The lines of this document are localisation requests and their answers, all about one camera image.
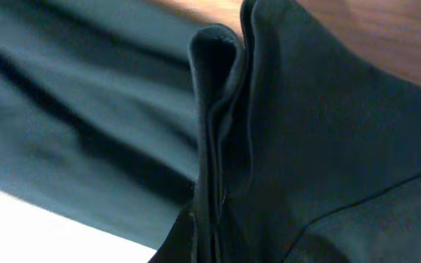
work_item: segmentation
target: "seam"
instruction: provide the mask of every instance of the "seam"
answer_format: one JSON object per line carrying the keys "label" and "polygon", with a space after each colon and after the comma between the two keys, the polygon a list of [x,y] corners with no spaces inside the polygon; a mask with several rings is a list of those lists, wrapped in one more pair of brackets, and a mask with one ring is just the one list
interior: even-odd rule
{"label": "seam", "polygon": [[353,203],[351,203],[351,204],[349,204],[349,205],[344,205],[344,206],[342,206],[342,207],[339,207],[339,208],[337,208],[337,209],[335,209],[335,210],[331,210],[330,212],[327,212],[327,213],[325,213],[324,215],[321,215],[321,216],[318,216],[317,218],[315,218],[315,219],[313,219],[313,220],[311,220],[310,222],[308,222],[299,232],[298,232],[298,234],[297,234],[297,236],[296,236],[296,238],[295,238],[295,241],[293,242],[293,244],[291,244],[291,246],[290,246],[290,248],[288,249],[288,251],[284,254],[284,256],[283,256],[283,258],[282,258],[282,260],[281,260],[281,263],[284,263],[286,260],[287,260],[287,258],[288,258],[288,256],[291,254],[291,252],[293,251],[293,249],[295,248],[295,246],[297,245],[297,243],[300,241],[300,239],[301,239],[301,237],[308,231],[308,229],[311,227],[311,226],[313,226],[314,224],[316,224],[316,223],[318,223],[319,221],[321,221],[321,220],[323,220],[323,219],[326,219],[327,217],[329,217],[329,216],[332,216],[332,215],[334,215],[334,214],[336,214],[336,213],[340,213],[341,211],[343,211],[343,210],[347,210],[347,209],[349,209],[349,208],[353,208],[353,207],[357,207],[357,206],[359,206],[359,205],[363,205],[363,204],[365,204],[366,202],[369,202],[369,201],[371,201],[371,200],[373,200],[373,199],[376,199],[376,198],[379,198],[379,197],[381,197],[381,196],[383,196],[383,195],[385,195],[385,194],[387,194],[387,193],[389,193],[389,192],[391,192],[391,191],[393,191],[394,189],[396,189],[396,188],[399,188],[399,187],[401,187],[401,186],[404,186],[404,185],[406,185],[407,183],[411,183],[411,182],[413,182],[413,181],[416,181],[416,180],[419,180],[421,178],[421,172],[420,173],[418,173],[418,174],[416,174],[416,175],[414,175],[414,176],[412,176],[412,177],[410,177],[410,178],[407,178],[407,179],[405,179],[405,180],[402,180],[402,181],[400,181],[400,182],[398,182],[398,183],[396,183],[396,184],[394,184],[394,185],[392,185],[392,186],[390,186],[390,187],[387,187],[387,188],[385,188],[385,189],[383,189],[383,190],[381,190],[381,191],[379,191],[379,192],[377,192],[377,193],[375,193],[375,194],[372,194],[372,195],[370,195],[369,197],[366,197],[365,199],[361,199],[361,200],[359,200],[359,201],[356,201],[356,202],[353,202]]}

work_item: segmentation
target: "fabric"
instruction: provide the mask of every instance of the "fabric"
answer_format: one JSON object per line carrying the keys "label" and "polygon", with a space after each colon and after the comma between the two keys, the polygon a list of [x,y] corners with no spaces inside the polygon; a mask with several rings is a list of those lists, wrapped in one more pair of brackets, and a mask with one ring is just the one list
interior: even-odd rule
{"label": "fabric", "polygon": [[421,87],[296,1],[241,18],[244,47],[141,1],[0,0],[0,189],[152,262],[421,262]]}

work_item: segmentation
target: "black fabric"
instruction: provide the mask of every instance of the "black fabric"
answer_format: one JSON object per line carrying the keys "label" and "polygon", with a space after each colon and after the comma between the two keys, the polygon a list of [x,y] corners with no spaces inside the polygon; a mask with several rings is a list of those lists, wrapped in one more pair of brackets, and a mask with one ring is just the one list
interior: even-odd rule
{"label": "black fabric", "polygon": [[244,47],[141,1],[0,1],[0,189],[152,248],[192,199],[152,262],[421,262],[421,87],[296,1],[241,18]]}

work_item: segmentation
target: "white surface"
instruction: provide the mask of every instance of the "white surface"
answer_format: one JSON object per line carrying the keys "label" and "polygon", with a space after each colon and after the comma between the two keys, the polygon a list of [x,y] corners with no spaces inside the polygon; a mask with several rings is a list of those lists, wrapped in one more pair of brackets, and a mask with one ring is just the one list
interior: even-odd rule
{"label": "white surface", "polygon": [[147,262],[154,249],[0,192],[0,262]]}

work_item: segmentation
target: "wood grain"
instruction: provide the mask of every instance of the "wood grain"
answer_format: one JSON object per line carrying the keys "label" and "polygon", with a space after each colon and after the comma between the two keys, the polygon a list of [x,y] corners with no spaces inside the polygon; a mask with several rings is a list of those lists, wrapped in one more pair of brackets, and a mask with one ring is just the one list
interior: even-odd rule
{"label": "wood grain", "polygon": [[[153,0],[195,20],[241,34],[241,0]],[[421,85],[421,0],[298,0],[350,50]]]}

